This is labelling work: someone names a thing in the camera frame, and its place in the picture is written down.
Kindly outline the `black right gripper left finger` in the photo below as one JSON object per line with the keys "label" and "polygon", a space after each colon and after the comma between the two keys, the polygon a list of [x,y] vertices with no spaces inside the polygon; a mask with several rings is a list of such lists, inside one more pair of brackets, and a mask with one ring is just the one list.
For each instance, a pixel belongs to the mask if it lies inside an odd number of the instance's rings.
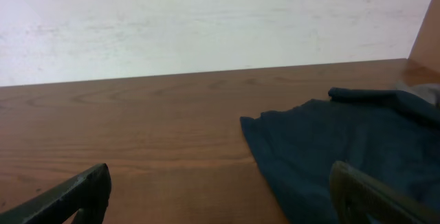
{"label": "black right gripper left finger", "polygon": [[54,188],[1,214],[3,224],[101,224],[109,205],[111,176],[106,164],[96,164]]}

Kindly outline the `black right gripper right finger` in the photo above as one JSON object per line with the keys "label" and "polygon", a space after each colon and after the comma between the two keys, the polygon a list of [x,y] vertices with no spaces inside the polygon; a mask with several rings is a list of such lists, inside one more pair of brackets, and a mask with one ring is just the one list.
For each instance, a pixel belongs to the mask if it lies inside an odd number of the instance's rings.
{"label": "black right gripper right finger", "polygon": [[438,223],[439,213],[343,161],[329,175],[331,201],[340,223]]}

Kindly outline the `dark blue shorts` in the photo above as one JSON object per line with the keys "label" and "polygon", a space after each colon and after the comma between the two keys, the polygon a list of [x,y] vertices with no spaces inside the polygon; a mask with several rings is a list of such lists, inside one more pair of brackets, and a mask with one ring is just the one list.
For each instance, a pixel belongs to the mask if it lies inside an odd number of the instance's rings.
{"label": "dark blue shorts", "polygon": [[336,161],[439,209],[439,110],[414,94],[332,88],[328,100],[240,122],[291,223],[337,222],[329,192]]}

